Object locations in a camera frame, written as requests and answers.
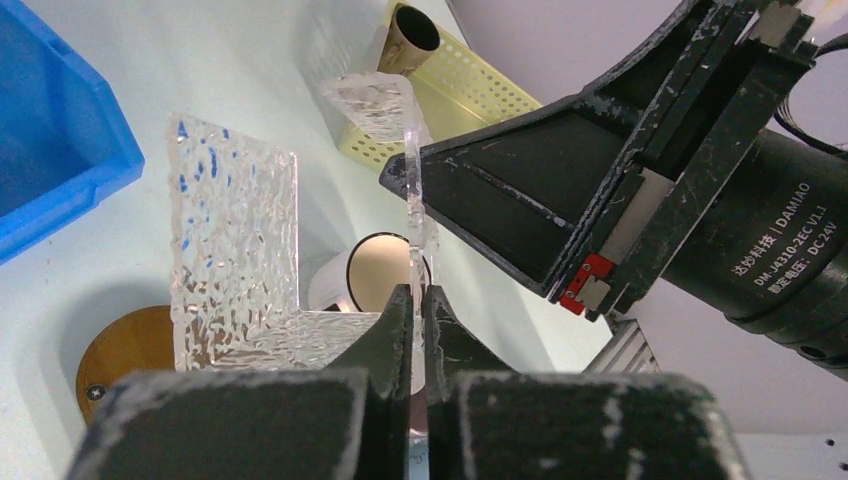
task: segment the brass perforated tray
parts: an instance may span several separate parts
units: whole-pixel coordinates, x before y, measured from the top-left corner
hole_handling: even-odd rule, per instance
[[[384,26],[398,4],[405,3],[389,2]],[[541,107],[527,92],[438,28],[441,46],[409,77],[434,141],[473,132]],[[390,156],[403,152],[403,143],[377,143],[348,122],[338,148],[348,157],[379,170]]]

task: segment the blue storage box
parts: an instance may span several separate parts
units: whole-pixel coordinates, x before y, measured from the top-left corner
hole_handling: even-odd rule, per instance
[[[143,165],[106,81],[20,1],[0,0],[0,264]]]

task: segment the transparent plastic piece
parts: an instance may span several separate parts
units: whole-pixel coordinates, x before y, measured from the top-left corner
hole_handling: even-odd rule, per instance
[[[168,143],[177,370],[321,368],[374,324],[300,311],[294,154],[185,115]]]
[[[413,299],[412,393],[424,386],[424,335],[421,304],[430,278],[438,282],[439,234],[435,221],[424,213],[421,183],[422,144],[432,143],[421,108],[409,80],[400,75],[374,73],[347,75],[325,82],[324,95],[356,126],[378,142],[403,141],[406,159],[406,195],[409,218],[410,280]]]

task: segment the gold cylinder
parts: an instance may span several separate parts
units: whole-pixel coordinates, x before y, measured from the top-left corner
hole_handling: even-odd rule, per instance
[[[377,71],[408,76],[441,44],[439,29],[417,8],[401,5],[392,14]]]

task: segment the brown cylinder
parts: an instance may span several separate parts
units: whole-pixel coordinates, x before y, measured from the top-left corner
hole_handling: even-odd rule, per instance
[[[80,360],[76,390],[86,423],[112,386],[133,371],[174,370],[171,307],[144,308],[115,320],[91,342]]]
[[[377,71],[408,76],[441,45],[436,24],[417,8],[395,9]]]

